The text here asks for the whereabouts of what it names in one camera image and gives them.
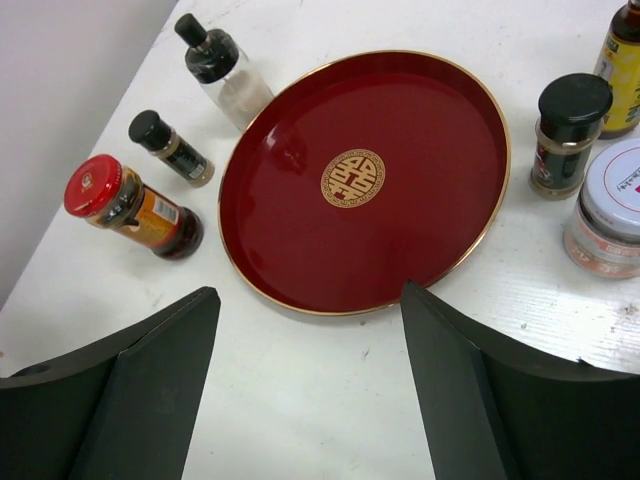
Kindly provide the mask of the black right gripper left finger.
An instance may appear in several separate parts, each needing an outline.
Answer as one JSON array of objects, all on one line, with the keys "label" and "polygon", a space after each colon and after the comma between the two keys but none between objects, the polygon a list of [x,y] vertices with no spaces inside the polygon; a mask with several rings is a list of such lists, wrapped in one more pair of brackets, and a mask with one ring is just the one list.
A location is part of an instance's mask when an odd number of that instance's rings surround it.
[{"label": "black right gripper left finger", "polygon": [[1,380],[4,479],[179,479],[221,301],[199,288]]}]

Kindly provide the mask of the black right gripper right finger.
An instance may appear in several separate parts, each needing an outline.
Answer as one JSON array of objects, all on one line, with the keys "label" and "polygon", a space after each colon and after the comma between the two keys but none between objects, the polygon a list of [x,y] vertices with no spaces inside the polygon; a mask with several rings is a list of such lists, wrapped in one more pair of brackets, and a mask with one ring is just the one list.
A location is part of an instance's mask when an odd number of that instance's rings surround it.
[{"label": "black right gripper right finger", "polygon": [[414,282],[401,313],[439,479],[635,479],[639,378],[530,347]]}]

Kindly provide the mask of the white lid seasoning jar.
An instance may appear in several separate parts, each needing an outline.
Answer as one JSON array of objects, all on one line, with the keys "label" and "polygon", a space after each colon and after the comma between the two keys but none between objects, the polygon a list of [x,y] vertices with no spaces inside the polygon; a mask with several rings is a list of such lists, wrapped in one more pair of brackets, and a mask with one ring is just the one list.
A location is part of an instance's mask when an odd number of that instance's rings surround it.
[{"label": "white lid seasoning jar", "polygon": [[564,228],[568,256],[610,279],[639,275],[639,141],[617,142],[590,164]]}]

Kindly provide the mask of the red lid sauce jar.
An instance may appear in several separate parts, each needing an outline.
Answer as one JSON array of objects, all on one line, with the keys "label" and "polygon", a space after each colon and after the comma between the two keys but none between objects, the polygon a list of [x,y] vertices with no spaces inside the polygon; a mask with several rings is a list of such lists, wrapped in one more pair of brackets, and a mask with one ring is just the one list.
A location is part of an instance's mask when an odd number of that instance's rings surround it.
[{"label": "red lid sauce jar", "polygon": [[196,213],[148,186],[108,154],[93,156],[77,168],[67,182],[63,205],[70,215],[120,234],[165,260],[191,256],[204,238]]}]

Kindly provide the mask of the small black cap spice bottle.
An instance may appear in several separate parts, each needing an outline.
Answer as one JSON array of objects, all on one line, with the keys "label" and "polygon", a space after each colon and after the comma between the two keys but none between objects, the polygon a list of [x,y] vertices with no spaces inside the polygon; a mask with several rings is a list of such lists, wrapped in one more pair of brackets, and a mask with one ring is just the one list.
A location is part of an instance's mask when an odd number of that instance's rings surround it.
[{"label": "small black cap spice bottle", "polygon": [[138,113],[129,125],[128,136],[194,188],[203,187],[214,175],[211,161],[154,110]]}]

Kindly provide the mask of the black cap pepper bottle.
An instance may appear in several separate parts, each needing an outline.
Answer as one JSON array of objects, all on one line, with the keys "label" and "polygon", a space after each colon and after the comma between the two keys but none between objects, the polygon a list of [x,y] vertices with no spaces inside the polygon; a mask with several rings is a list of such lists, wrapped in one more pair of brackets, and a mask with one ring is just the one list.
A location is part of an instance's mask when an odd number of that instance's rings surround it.
[{"label": "black cap pepper bottle", "polygon": [[537,143],[529,177],[539,195],[561,200],[580,189],[612,103],[610,85],[593,74],[567,74],[544,88],[538,100]]}]

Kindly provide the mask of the clear salt shaker black top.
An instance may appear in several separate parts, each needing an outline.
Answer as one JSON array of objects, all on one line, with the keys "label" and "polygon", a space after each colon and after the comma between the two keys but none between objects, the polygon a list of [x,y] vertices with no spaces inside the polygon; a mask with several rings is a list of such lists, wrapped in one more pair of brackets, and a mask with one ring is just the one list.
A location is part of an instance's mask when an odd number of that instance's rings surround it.
[{"label": "clear salt shaker black top", "polygon": [[255,64],[223,29],[205,29],[190,13],[174,31],[188,45],[184,59],[191,75],[228,120],[244,131],[274,94]]}]

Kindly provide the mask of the yellow label oil bottle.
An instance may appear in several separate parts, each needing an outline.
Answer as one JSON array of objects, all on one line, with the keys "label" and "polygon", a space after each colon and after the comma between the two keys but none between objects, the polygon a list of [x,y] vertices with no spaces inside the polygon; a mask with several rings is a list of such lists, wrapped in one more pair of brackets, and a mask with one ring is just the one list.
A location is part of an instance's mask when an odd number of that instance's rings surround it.
[{"label": "yellow label oil bottle", "polygon": [[594,68],[611,87],[613,103],[600,138],[620,138],[639,125],[639,2],[630,0],[612,17]]}]

